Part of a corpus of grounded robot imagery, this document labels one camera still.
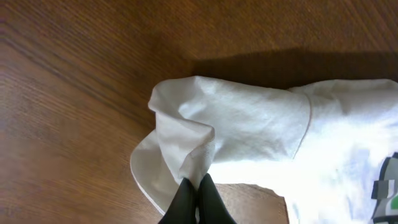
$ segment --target clothing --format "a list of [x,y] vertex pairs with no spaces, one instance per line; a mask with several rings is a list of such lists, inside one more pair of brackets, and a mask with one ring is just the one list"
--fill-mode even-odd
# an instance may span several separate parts
[[383,160],[398,151],[398,83],[330,80],[289,90],[190,77],[152,92],[156,129],[131,155],[164,214],[179,183],[257,184],[290,223],[367,223]]

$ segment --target wooden table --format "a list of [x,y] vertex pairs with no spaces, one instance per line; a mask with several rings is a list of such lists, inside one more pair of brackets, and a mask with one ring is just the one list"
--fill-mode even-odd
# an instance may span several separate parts
[[[6,0],[1,12],[0,223],[156,223],[129,156],[154,128],[162,80],[398,80],[396,0]],[[240,223],[287,223],[270,190],[219,190]]]

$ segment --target wood grain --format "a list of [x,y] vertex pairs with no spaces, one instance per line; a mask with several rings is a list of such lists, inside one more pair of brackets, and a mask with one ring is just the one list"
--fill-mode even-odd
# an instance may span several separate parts
[[[397,12],[396,0],[5,0],[0,223],[156,223],[129,156],[154,128],[158,82],[398,80]],[[287,223],[271,191],[218,187],[238,222]]]

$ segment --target brown wooden surface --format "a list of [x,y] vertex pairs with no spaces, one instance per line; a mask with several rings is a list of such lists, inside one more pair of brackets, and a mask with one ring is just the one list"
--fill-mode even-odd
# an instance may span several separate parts
[[[0,223],[156,223],[129,156],[154,128],[162,80],[398,80],[396,0],[6,0],[1,12]],[[219,190],[240,223],[287,223],[266,189]]]

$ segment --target white fabric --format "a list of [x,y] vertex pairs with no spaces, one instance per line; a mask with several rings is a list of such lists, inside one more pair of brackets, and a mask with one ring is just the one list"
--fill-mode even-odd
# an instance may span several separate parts
[[398,151],[398,83],[330,80],[289,90],[190,77],[152,93],[156,129],[132,174],[164,214],[183,177],[256,184],[285,197],[290,223],[369,223],[373,181]]

